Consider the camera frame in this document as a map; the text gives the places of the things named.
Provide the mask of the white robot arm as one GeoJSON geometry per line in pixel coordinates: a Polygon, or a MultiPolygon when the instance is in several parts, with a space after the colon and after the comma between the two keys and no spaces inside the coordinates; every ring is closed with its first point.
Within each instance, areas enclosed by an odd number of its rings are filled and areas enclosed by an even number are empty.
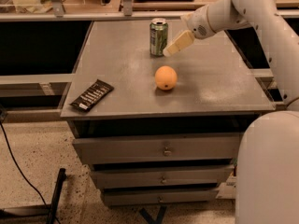
{"type": "Polygon", "coordinates": [[[275,0],[218,0],[183,15],[188,30],[163,50],[171,56],[194,39],[251,27],[267,61],[251,73],[278,89],[278,110],[244,132],[236,166],[235,224],[299,224],[299,37],[275,0]]]}

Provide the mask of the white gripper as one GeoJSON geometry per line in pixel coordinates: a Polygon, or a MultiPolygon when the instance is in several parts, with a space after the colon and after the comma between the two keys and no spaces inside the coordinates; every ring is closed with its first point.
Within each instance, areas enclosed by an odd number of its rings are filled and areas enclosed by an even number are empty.
{"type": "Polygon", "coordinates": [[[194,39],[206,39],[212,37],[215,32],[211,28],[208,16],[208,6],[200,7],[192,13],[180,16],[180,19],[187,23],[190,30],[180,32],[163,50],[165,57],[170,57],[190,46],[194,39]]]}

